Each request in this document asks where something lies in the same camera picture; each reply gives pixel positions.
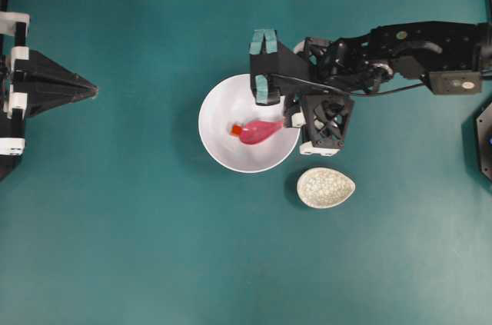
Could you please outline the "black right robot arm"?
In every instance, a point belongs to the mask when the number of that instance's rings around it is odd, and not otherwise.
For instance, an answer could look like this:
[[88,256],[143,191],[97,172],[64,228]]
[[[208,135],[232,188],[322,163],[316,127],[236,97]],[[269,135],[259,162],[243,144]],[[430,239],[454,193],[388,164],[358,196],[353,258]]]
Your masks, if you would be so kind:
[[281,75],[292,84],[288,124],[302,131],[300,152],[333,156],[344,147],[354,98],[383,96],[395,75],[403,91],[475,95],[491,76],[491,25],[418,22],[385,25],[355,38],[306,38],[294,48],[300,63]]

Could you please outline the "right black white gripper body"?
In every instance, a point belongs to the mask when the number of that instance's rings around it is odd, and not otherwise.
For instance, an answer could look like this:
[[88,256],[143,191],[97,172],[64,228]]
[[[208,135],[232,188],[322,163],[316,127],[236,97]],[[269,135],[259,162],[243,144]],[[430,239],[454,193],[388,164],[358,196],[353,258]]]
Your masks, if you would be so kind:
[[345,137],[354,101],[342,95],[298,96],[301,112],[291,120],[284,119],[286,128],[300,130],[303,155],[334,156],[344,148]]

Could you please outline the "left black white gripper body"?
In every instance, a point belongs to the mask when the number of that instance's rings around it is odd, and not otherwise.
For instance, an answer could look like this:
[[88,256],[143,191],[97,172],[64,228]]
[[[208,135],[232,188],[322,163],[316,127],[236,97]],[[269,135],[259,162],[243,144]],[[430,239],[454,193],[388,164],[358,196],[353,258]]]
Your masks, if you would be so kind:
[[29,59],[26,36],[30,16],[16,12],[1,13],[1,35],[15,39],[9,55],[1,55],[1,179],[19,165],[25,150],[25,116],[28,94],[20,91],[25,72],[20,68]]

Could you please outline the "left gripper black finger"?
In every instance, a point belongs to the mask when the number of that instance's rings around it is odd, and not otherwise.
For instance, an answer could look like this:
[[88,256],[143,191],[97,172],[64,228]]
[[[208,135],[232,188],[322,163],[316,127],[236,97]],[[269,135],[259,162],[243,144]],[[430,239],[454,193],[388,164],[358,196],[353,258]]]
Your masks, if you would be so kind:
[[93,98],[98,87],[54,81],[27,81],[10,84],[9,118],[31,118],[47,110]]
[[69,71],[40,51],[13,48],[9,55],[11,91],[46,93],[98,93],[98,87]]

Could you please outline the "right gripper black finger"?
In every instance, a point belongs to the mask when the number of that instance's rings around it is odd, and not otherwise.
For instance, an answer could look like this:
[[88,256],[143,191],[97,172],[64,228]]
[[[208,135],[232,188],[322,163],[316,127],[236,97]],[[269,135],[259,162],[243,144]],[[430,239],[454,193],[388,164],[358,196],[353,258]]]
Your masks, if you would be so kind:
[[285,120],[291,120],[294,114],[300,113],[301,107],[297,95],[286,95],[284,97],[283,115]]

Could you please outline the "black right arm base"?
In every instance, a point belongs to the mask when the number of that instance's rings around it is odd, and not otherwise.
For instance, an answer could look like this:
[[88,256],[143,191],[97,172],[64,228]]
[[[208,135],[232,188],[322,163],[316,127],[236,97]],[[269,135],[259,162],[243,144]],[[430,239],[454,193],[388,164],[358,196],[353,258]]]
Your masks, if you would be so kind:
[[491,187],[491,99],[472,111],[461,130],[467,173],[477,183]]

